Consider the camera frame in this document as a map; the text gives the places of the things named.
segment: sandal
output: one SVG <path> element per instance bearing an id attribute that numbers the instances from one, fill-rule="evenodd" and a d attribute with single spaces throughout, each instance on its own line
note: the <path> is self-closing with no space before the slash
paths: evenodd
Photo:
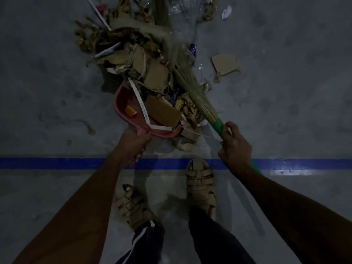
<path id="1" fill-rule="evenodd" d="M 215 178 L 208 163 L 200 158 L 191 160 L 186 169 L 186 184 L 189 204 L 205 210 L 211 217 L 217 202 Z"/>
<path id="2" fill-rule="evenodd" d="M 133 231 L 150 220 L 160 222 L 139 191 L 129 184 L 123 184 L 122 188 L 124 194 L 117 197 L 117 207 Z"/>

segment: dark pants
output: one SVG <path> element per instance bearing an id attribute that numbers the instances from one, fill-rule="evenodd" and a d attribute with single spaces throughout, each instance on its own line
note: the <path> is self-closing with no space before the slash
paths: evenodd
<path id="1" fill-rule="evenodd" d="M 189 230 L 194 248 L 202 264 L 254 263 L 240 242 L 204 210 L 195 208 L 189 213 Z M 133 237 L 132 249 L 116 264 L 157 264 L 161 259 L 164 229 L 154 222 L 140 226 Z"/>

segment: broom handle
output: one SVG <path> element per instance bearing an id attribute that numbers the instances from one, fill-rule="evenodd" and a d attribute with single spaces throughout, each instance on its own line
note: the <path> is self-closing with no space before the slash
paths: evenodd
<path id="1" fill-rule="evenodd" d="M 217 121 L 215 121 L 213 124 L 210 124 L 214 130 L 218 133 L 218 135 L 221 137 L 221 133 L 222 133 L 222 121 L 221 119 L 218 119 Z M 258 167 L 253 163 L 253 160 L 251 160 L 251 167 L 258 173 L 261 174 L 260 169 L 258 169 Z"/>

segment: concrete floor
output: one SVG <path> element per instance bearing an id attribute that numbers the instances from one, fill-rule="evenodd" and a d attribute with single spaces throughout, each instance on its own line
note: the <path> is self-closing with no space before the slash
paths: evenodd
<path id="1" fill-rule="evenodd" d="M 227 5 L 232 14 L 221 20 Z M 352 0 L 218 0 L 213 21 L 199 25 L 196 68 L 212 80 L 210 57 L 233 53 L 241 73 L 214 84 L 208 98 L 224 121 L 240 126 L 253 158 L 352 158 Z M 105 156 L 128 125 L 102 93 L 102 75 L 74 44 L 86 0 L 0 0 L 0 155 Z M 82 122 L 95 130 L 91 136 Z M 209 126 L 192 152 L 216 158 Z M 146 156 L 189 157 L 154 138 Z M 91 171 L 0 171 L 0 258 L 8 264 L 88 178 Z M 227 171 L 217 176 L 217 221 L 255 261 L 299 263 L 251 195 Z M 198 263 L 188 231 L 182 171 L 124 171 L 147 193 L 166 229 L 163 263 Z M 352 220 L 348 171 L 272 176 Z M 114 210 L 101 259 L 113 264 L 132 232 Z"/>

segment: person's left arm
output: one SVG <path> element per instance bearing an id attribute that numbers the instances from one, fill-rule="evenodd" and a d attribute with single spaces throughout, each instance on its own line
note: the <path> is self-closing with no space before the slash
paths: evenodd
<path id="1" fill-rule="evenodd" d="M 116 182 L 122 168 L 151 140 L 127 129 L 102 166 L 74 193 L 13 264 L 98 264 Z"/>

